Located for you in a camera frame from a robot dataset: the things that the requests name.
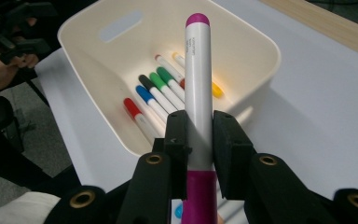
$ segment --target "table surface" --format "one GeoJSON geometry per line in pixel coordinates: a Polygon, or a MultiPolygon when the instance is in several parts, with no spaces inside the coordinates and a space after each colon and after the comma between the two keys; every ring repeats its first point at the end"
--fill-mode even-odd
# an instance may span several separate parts
{"type": "MultiPolygon", "coordinates": [[[[260,114],[245,129],[258,152],[286,161],[304,184],[332,198],[358,189],[358,51],[257,0],[216,0],[279,46],[282,64],[260,114]]],[[[36,67],[82,184],[110,190],[131,178],[123,150],[62,49],[36,67]]]]}

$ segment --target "white storage bin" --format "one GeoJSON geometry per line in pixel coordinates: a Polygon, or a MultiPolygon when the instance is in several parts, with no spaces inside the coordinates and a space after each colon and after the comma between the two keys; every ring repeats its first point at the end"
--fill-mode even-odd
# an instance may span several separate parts
{"type": "Polygon", "coordinates": [[[126,112],[123,100],[130,97],[147,118],[161,124],[135,91],[141,84],[138,76],[156,71],[157,54],[184,71],[172,54],[185,55],[186,20],[196,12],[210,20],[213,81],[225,93],[213,98],[213,109],[245,125],[257,114],[281,55],[271,39],[214,2],[101,0],[68,20],[59,32],[90,98],[134,155],[149,152],[152,146],[126,112]]]}

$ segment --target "magenta marker cap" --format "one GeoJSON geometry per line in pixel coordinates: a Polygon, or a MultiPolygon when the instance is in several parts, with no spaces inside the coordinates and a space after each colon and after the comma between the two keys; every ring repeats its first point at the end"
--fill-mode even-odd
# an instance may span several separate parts
{"type": "Polygon", "coordinates": [[[203,22],[203,23],[209,25],[208,17],[206,17],[202,13],[195,13],[195,14],[191,15],[186,21],[186,27],[194,22],[203,22]]]}

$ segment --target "office chair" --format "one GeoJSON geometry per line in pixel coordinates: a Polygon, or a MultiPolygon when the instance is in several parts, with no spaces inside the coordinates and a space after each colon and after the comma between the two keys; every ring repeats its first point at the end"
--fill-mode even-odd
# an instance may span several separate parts
{"type": "Polygon", "coordinates": [[[5,97],[0,96],[0,177],[28,189],[51,179],[40,167],[14,148],[2,130],[15,120],[13,109],[5,97]]]}

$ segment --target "floor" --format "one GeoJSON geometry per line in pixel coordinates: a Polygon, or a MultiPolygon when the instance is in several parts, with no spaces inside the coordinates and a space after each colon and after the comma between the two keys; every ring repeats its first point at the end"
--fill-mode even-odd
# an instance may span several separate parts
{"type": "MultiPolygon", "coordinates": [[[[315,3],[344,18],[358,23],[358,4],[341,6],[340,3],[358,2],[355,0],[337,0],[333,8],[328,4],[315,3]]],[[[4,95],[23,116],[22,127],[28,127],[23,134],[25,151],[23,154],[44,169],[48,175],[56,175],[71,164],[62,137],[50,109],[36,96],[26,84],[3,91],[4,95]]],[[[19,197],[28,189],[18,187],[0,178],[0,206],[19,197]]]]}

